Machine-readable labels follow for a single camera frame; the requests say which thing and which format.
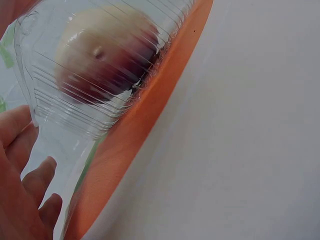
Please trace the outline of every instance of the white surface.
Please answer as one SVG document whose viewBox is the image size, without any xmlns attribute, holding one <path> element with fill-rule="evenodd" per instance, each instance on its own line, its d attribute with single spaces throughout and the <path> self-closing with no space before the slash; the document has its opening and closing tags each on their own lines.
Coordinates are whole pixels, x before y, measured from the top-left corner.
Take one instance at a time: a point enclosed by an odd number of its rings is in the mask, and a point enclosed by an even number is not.
<svg viewBox="0 0 320 240">
<path fill-rule="evenodd" d="M 320 1 L 228 4 L 215 0 L 212 43 L 137 156 L 151 164 L 106 239 L 320 239 Z"/>
</svg>

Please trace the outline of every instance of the plastic packaging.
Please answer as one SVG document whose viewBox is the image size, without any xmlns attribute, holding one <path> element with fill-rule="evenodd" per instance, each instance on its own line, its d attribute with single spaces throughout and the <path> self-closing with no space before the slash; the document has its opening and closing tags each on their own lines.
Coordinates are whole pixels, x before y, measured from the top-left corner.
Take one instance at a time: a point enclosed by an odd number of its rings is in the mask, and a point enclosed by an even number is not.
<svg viewBox="0 0 320 240">
<path fill-rule="evenodd" d="M 101 138 L 139 99 L 193 0 L 44 0 L 14 29 L 35 123 Z"/>
</svg>

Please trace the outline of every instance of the fingernail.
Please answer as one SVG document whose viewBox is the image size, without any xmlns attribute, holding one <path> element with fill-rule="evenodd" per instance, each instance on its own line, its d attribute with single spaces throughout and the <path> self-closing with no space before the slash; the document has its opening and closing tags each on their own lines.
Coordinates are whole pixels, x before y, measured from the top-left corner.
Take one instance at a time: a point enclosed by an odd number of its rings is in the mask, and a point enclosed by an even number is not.
<svg viewBox="0 0 320 240">
<path fill-rule="evenodd" d="M 57 167 L 56 160 L 52 156 L 48 156 L 46 159 L 47 159 L 47 161 L 50 161 L 50 163 L 52 164 L 53 168 L 56 169 L 56 167 Z"/>
</svg>

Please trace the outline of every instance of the finger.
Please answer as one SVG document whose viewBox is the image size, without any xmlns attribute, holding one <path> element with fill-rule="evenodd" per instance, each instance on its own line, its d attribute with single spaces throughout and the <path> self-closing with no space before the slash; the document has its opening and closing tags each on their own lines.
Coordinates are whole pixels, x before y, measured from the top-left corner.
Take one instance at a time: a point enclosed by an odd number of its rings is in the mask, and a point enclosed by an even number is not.
<svg viewBox="0 0 320 240">
<path fill-rule="evenodd" d="M 29 172 L 22 180 L 26 192 L 34 199 L 37 207 L 40 206 L 48 186 L 54 178 L 56 167 L 56 161 L 52 157 L 48 157 L 36 170 Z"/>
<path fill-rule="evenodd" d="M 9 162 L 21 174 L 29 161 L 31 150 L 37 140 L 39 129 L 30 123 L 18 137 L 6 148 L 5 154 Z"/>
<path fill-rule="evenodd" d="M 29 107 L 24 105 L 0 114 L 0 144 L 6 148 L 31 122 Z"/>
<path fill-rule="evenodd" d="M 58 194 L 52 194 L 39 209 L 39 216 L 48 232 L 48 236 L 53 236 L 54 229 L 61 212 L 62 198 Z"/>
</svg>

